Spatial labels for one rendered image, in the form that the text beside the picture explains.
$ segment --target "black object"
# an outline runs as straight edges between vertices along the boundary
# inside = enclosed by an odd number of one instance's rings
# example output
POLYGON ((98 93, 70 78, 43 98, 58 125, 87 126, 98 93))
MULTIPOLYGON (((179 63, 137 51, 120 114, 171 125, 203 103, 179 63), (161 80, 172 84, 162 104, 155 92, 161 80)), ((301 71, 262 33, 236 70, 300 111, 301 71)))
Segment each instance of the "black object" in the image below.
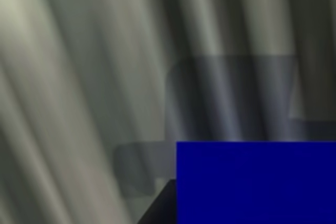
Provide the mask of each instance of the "black object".
POLYGON ((138 224, 175 224, 177 222, 176 212, 176 180, 172 179, 166 184, 138 224))

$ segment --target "blue rectangle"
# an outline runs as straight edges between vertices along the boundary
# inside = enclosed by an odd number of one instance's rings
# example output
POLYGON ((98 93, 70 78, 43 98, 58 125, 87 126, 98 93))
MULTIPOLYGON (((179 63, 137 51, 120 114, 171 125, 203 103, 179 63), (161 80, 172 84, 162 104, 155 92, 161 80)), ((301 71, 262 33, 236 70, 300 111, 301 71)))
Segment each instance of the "blue rectangle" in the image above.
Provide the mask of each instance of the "blue rectangle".
POLYGON ((336 223, 336 143, 180 142, 178 224, 336 223))

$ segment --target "blurred background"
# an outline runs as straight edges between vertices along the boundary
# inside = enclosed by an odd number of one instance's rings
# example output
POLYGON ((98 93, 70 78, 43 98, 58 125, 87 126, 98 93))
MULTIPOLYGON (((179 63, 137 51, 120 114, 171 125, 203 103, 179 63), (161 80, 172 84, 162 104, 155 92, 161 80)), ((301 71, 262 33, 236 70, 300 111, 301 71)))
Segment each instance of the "blurred background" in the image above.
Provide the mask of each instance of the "blurred background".
POLYGON ((176 141, 335 140, 335 10, 0 0, 0 223, 137 223, 176 141))

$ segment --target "dark object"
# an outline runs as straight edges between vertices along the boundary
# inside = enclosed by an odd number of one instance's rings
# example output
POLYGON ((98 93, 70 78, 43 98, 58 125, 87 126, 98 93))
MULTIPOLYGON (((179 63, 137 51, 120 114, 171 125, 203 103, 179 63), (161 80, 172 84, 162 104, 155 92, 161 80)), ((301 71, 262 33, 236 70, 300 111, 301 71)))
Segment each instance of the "dark object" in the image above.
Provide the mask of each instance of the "dark object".
POLYGON ((140 219, 138 224, 175 224, 176 180, 170 180, 140 219))

